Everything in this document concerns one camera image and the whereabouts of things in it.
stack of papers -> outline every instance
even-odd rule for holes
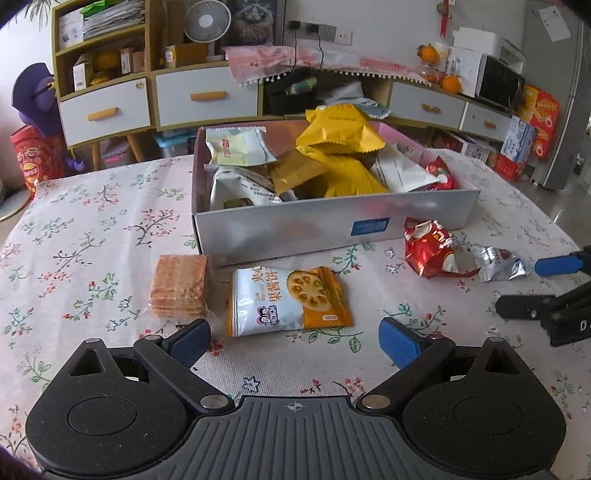
[[[126,0],[84,20],[82,33],[88,40],[105,33],[144,23],[144,0]]]

silver foil wrapper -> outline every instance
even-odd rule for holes
[[[490,280],[513,280],[525,277],[527,270],[522,260],[502,248],[471,247],[476,265],[480,267],[481,282]]]

cat poster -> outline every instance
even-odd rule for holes
[[[285,0],[228,0],[228,45],[281,45]]]

white cardboard box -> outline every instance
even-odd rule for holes
[[[84,40],[82,35],[82,9],[62,15],[59,21],[60,50],[71,47]]]
[[[276,120],[237,125],[266,127],[265,143],[277,157],[294,148],[296,138],[309,123]],[[423,167],[437,158],[437,153],[385,123],[372,122],[372,126],[386,142],[409,145],[423,152],[418,162]],[[480,190],[461,172],[450,167],[458,185],[455,190],[321,198],[209,211],[213,173],[204,168],[211,160],[205,131],[200,128],[197,133],[191,208],[198,248],[218,265],[402,238],[407,216],[437,219],[449,230],[462,228],[480,195]]]

metal screw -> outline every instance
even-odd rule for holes
[[[371,410],[380,410],[390,405],[390,399],[383,395],[368,395],[361,401],[364,407],[370,408]]]
[[[229,400],[224,395],[206,395],[201,399],[201,406],[211,410],[224,408],[228,403]]]

